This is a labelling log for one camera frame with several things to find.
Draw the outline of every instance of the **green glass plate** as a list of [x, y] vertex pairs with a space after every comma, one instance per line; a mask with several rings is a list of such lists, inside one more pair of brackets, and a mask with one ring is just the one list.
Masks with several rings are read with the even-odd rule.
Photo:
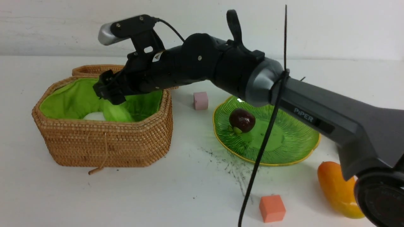
[[[250, 132], [236, 135], [228, 130], [229, 116], [236, 108], [243, 108], [255, 116], [256, 123]], [[256, 108], [232, 96], [213, 113], [215, 136], [227, 150], [254, 163], [273, 109], [272, 105]], [[317, 131], [279, 110], [260, 164], [287, 166], [301, 162], [317, 148], [320, 139]]]

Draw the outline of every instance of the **white table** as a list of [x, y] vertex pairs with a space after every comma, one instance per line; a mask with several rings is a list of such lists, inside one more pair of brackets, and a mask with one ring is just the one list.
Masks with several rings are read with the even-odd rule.
[[[171, 149], [146, 168], [62, 167], [49, 155], [31, 110], [54, 82], [86, 64], [125, 58], [0, 57], [0, 225], [2, 227], [237, 226], [252, 165], [231, 156], [213, 134], [212, 113], [229, 95], [209, 82], [173, 94]], [[404, 63], [290, 60], [291, 76], [381, 107], [404, 109]], [[192, 109], [193, 92], [207, 91], [209, 109]], [[372, 226], [336, 215], [317, 182], [322, 161], [338, 161], [323, 138], [302, 163], [261, 167], [243, 226]], [[280, 194], [282, 222], [264, 224], [261, 196]]]

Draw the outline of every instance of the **sticker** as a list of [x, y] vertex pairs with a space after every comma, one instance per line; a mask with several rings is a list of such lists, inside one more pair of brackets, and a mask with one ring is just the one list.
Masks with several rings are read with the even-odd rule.
[[163, 54], [163, 51], [158, 52], [156, 55], [154, 55], [153, 60], [151, 62], [157, 62], [160, 60], [161, 55]]

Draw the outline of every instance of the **black wire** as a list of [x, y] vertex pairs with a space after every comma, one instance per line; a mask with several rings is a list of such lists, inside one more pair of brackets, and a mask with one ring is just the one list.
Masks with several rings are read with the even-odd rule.
[[284, 39], [283, 39], [283, 70], [286, 70], [286, 33], [287, 33], [287, 24], [288, 24], [288, 6], [285, 5], [285, 30], [284, 30]]
[[163, 19], [160, 19], [160, 18], [156, 18], [156, 19], [157, 19], [157, 22], [162, 22], [162, 23], [164, 23], [165, 25], [167, 25], [169, 28], [171, 28], [171, 30], [172, 30], [173, 32], [175, 32], [175, 33], [177, 34], [177, 36], [178, 36], [183, 42], [185, 42], [185, 39], [182, 38], [182, 36], [177, 32], [177, 30], [175, 30], [175, 28], [174, 28], [173, 26], [171, 26], [171, 24], [169, 24], [167, 21], [165, 21], [165, 20], [163, 20]]
[[265, 133], [265, 136], [264, 136], [264, 139], [262, 141], [261, 147], [260, 147], [260, 149], [258, 151], [257, 159], [255, 160], [255, 163], [254, 163], [254, 168], [252, 169], [250, 182], [248, 183], [246, 195], [244, 197], [243, 205], [242, 205], [241, 211], [240, 211], [240, 216], [238, 218], [238, 227], [241, 227], [244, 212], [246, 210], [247, 203], [248, 203], [248, 198], [250, 197], [251, 189], [253, 188], [255, 175], [257, 174], [257, 170], [258, 170], [259, 164], [261, 162], [261, 158], [262, 158], [262, 156], [264, 154], [265, 147], [266, 147], [266, 145], [268, 143], [269, 136], [271, 135], [272, 127], [274, 126], [276, 115], [278, 114], [279, 103], [280, 103], [281, 97], [283, 95], [286, 80], [289, 77], [289, 70], [286, 69], [286, 29], [287, 29], [287, 26], [286, 26], [287, 25], [287, 20], [286, 20], [286, 18], [287, 18], [287, 6], [285, 6], [284, 71], [282, 72], [282, 75], [280, 76], [280, 79], [274, 84], [274, 86], [275, 86], [277, 83], [280, 82], [280, 88], [278, 90], [278, 96], [276, 97], [276, 100], [275, 100], [274, 110], [273, 110], [273, 112], [271, 114], [271, 119], [269, 120], [267, 132]]
[[257, 159], [255, 160], [254, 168], [252, 169], [250, 182], [248, 183], [247, 192], [246, 192], [246, 195], [244, 197], [243, 205], [241, 207], [240, 216], [239, 216], [239, 219], [238, 219], [238, 227], [241, 227], [241, 223], [242, 223], [242, 220], [243, 220], [243, 215], [244, 215], [245, 209], [247, 207], [248, 198], [250, 197], [250, 193], [251, 193], [251, 189], [253, 187], [255, 175], [257, 174], [257, 170], [258, 170], [259, 164], [261, 162], [261, 158], [262, 158], [262, 156], [264, 154], [264, 150], [265, 150], [265, 147], [266, 147], [266, 145], [268, 143], [269, 136], [271, 135], [272, 127], [274, 126], [274, 123], [275, 123], [276, 115], [278, 114], [279, 103], [280, 103], [281, 96], [283, 94], [283, 90], [284, 90], [284, 87], [285, 87], [286, 77], [282, 78], [280, 83], [281, 84], [280, 84], [280, 88], [279, 88], [279, 92], [278, 92], [278, 97], [276, 98], [274, 110], [272, 112], [271, 119], [269, 120], [267, 132], [265, 133], [264, 140], [262, 141], [262, 144], [261, 144], [261, 148], [258, 151]]

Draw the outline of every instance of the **woven basket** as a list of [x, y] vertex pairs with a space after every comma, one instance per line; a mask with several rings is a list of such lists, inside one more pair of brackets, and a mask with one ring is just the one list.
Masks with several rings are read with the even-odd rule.
[[79, 78], [98, 77], [100, 71], [120, 68], [93, 65], [74, 69], [72, 77], [50, 86], [33, 108], [34, 121], [59, 165], [97, 167], [89, 174], [104, 167], [145, 167], [170, 149], [173, 113], [168, 89], [163, 90], [158, 112], [140, 122], [50, 119], [40, 111], [40, 104], [57, 89]]

